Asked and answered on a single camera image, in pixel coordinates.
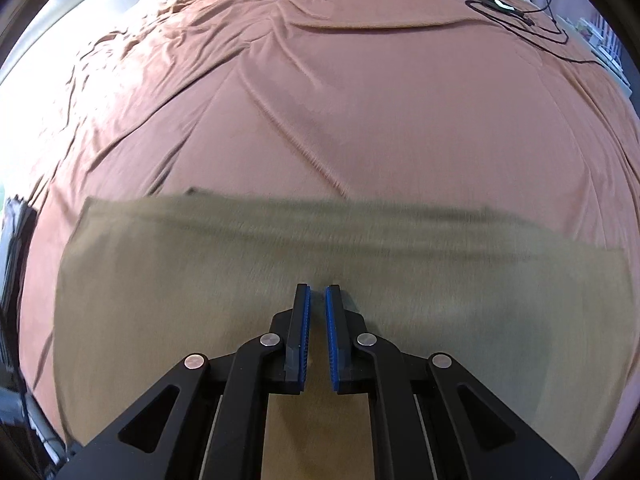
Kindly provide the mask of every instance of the blue gripper pad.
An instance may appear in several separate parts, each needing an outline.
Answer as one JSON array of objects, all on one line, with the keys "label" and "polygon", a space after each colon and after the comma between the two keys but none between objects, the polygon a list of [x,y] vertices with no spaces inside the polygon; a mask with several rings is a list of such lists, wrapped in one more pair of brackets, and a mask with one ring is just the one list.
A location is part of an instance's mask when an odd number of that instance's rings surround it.
[{"label": "blue gripper pad", "polygon": [[311,287],[306,286],[305,308],[302,315],[302,329],[300,339],[300,368],[298,370],[298,384],[300,391],[305,391],[306,361],[309,356],[309,320],[311,317]]},{"label": "blue gripper pad", "polygon": [[332,300],[331,287],[324,292],[324,308],[326,317],[326,338],[329,346],[329,370],[334,392],[338,391],[338,337],[335,327],[334,302]]}]

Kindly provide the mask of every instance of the wrinkled fabric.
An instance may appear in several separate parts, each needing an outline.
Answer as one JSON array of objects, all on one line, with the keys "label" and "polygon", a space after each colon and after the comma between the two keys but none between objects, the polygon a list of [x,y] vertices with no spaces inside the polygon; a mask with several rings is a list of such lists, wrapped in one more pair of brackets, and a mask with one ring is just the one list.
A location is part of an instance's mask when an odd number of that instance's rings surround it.
[{"label": "wrinkled fabric", "polygon": [[[465,0],[174,0],[97,41],[61,104],[35,173],[42,211],[20,324],[25,374],[57,423],[50,355],[33,349],[50,337],[60,257],[87,196],[197,186],[490,206],[622,248],[640,283],[630,103],[603,68],[546,54]],[[634,362],[601,462],[639,396]]]}]

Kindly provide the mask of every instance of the black cable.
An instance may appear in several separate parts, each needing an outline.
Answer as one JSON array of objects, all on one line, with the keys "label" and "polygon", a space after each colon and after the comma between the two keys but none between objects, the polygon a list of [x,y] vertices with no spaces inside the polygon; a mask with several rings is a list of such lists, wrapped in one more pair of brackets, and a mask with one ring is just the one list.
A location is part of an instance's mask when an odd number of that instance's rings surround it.
[{"label": "black cable", "polygon": [[[530,30],[528,28],[520,27],[516,23],[508,22],[507,20],[502,20],[502,19],[498,18],[497,16],[494,16],[494,15],[486,12],[485,10],[477,8],[476,5],[480,5],[480,6],[484,7],[485,9],[490,8],[487,5],[485,5],[482,1],[479,1],[479,0],[466,0],[465,3],[466,3],[466,6],[469,7],[469,9],[474,10],[478,14],[482,14],[484,17],[488,18],[492,22],[498,23],[499,25],[501,25],[505,30],[508,30],[512,34],[515,34],[521,40],[526,41],[530,45],[542,50],[543,52],[551,54],[552,56],[555,56],[558,59],[561,59],[562,61],[566,61],[566,62],[569,62],[569,63],[576,63],[576,64],[597,64],[599,66],[602,66],[602,64],[599,61],[594,60],[594,59],[571,59],[569,57],[565,57],[565,56],[561,56],[560,54],[556,54],[555,52],[549,50],[548,48],[544,47],[543,45],[540,45],[539,43],[536,43],[535,41],[531,40],[530,38],[527,38],[526,36],[523,36],[522,34],[520,34],[518,32],[518,30],[519,30],[521,32],[524,32],[526,34],[530,34],[530,35],[535,36],[537,38],[542,38],[542,40],[546,40],[546,41],[549,41],[549,42],[554,43],[554,44],[566,45],[569,42],[569,36],[568,36],[568,34],[566,33],[565,30],[560,29],[560,27],[558,26],[558,22],[556,20],[556,17],[554,16],[553,10],[551,9],[551,1],[552,0],[546,0],[546,5],[542,9],[536,9],[536,10],[518,10],[518,9],[516,9],[517,13],[516,12],[502,12],[502,14],[505,14],[507,16],[511,16],[512,18],[514,18],[516,20],[519,20],[520,22],[524,23],[525,25],[527,25],[529,27],[531,27],[531,26],[537,27],[540,30],[543,30],[544,32],[547,32],[549,34],[564,35],[564,40],[562,40],[562,41],[555,40],[554,38],[549,38],[548,36],[545,36],[544,34],[539,34],[539,33],[535,32],[533,30]],[[548,28],[541,27],[537,23],[533,22],[532,19],[530,19],[530,18],[528,18],[526,16],[527,14],[535,14],[537,12],[544,12],[547,9],[549,10],[549,13],[551,15],[551,21],[553,22],[556,30],[549,30]]]}]

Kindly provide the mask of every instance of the tan towel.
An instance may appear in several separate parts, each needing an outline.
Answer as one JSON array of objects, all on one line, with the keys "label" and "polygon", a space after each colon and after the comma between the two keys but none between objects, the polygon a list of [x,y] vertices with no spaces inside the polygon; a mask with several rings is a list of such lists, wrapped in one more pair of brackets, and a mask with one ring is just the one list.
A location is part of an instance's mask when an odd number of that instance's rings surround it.
[{"label": "tan towel", "polygon": [[[621,251],[489,211],[217,196],[89,200],[60,267],[54,369],[87,442],[191,352],[235,351],[338,283],[402,351],[454,355],[584,475],[630,366]],[[373,478],[366,399],[338,398],[321,314],[308,391],[270,401],[263,478]]]}]

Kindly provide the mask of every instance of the brown cloth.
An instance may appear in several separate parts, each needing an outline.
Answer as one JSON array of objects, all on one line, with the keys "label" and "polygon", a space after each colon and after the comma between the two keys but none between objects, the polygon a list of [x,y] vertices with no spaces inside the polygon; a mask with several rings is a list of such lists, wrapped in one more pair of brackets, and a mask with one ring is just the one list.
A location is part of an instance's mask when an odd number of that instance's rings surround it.
[{"label": "brown cloth", "polygon": [[[590,56],[571,41],[547,46]],[[21,363],[54,421],[46,343],[60,257],[87,196],[197,186],[488,206],[624,249],[640,283],[630,103],[603,68],[560,61],[465,0],[175,0],[97,41],[61,104],[44,132],[48,194],[20,322]],[[638,378],[609,455],[638,405]]]},{"label": "brown cloth", "polygon": [[[584,476],[634,344],[625,257],[487,211],[89,200],[56,299],[66,430],[86,443],[186,355],[234,352],[298,282],[340,284],[402,351],[455,356]],[[335,398],[312,326],[308,390],[271,396],[262,477],[372,479],[366,397]]]}]

